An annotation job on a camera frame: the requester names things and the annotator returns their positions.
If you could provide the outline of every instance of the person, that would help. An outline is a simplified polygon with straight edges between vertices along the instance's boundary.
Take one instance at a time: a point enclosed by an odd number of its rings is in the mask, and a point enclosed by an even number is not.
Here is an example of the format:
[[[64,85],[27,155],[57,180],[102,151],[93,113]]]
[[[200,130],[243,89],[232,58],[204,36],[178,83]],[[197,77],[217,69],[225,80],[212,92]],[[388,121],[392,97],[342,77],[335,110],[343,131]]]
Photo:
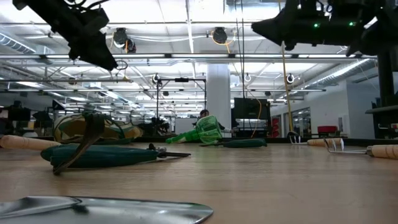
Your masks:
[[[210,112],[209,112],[208,110],[202,110],[202,111],[199,113],[199,119],[200,119],[200,118],[207,117],[207,116],[209,116],[209,115],[210,115]],[[221,130],[222,133],[231,133],[231,134],[235,133],[235,130],[234,130],[234,129],[228,129],[228,128],[222,126],[222,125],[220,124],[220,122],[218,123],[218,126],[220,127],[220,130]]]

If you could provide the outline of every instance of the desk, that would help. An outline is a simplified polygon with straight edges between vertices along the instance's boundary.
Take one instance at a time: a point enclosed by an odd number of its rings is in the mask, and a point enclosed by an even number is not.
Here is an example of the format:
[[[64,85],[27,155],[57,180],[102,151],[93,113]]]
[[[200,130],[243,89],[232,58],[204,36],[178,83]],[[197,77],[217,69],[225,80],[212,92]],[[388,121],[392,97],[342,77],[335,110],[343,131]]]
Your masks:
[[[215,213],[206,223],[397,223],[398,161],[288,144],[168,149],[193,155],[60,177],[38,152],[0,149],[0,201],[27,195],[139,198],[208,205]]]

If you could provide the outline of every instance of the wooden handle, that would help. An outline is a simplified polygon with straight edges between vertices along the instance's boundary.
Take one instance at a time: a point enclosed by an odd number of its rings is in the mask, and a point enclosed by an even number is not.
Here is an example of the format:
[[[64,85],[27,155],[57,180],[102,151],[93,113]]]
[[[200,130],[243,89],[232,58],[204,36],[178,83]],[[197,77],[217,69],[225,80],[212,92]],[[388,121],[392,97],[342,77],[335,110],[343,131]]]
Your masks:
[[[6,149],[31,149],[42,151],[52,146],[61,145],[55,141],[47,141],[33,138],[24,138],[19,136],[3,136],[0,139],[0,146]]]
[[[328,141],[329,146],[333,145],[332,141],[335,142],[336,146],[339,146],[341,144],[341,138],[331,138],[331,139],[326,139]],[[307,141],[307,144],[309,146],[321,146],[325,147],[325,142],[323,139],[311,139]]]
[[[369,146],[368,155],[376,158],[398,159],[398,145]]]

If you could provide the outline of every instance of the computer monitor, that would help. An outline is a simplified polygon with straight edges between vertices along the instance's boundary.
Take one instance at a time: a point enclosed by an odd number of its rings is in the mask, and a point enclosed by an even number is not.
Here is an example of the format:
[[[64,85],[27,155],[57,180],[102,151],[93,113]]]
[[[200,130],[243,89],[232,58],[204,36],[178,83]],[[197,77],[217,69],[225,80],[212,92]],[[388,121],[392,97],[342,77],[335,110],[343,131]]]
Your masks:
[[[269,119],[269,102],[266,99],[235,98],[234,117],[236,119]]]

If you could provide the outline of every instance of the white column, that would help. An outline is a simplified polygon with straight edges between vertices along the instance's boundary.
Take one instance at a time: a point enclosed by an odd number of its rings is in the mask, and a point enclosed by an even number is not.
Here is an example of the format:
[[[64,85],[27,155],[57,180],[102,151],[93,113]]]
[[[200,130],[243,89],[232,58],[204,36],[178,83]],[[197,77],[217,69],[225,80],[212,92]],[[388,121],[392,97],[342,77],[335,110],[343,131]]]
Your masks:
[[[207,66],[207,109],[225,128],[231,129],[231,90],[228,64]]]

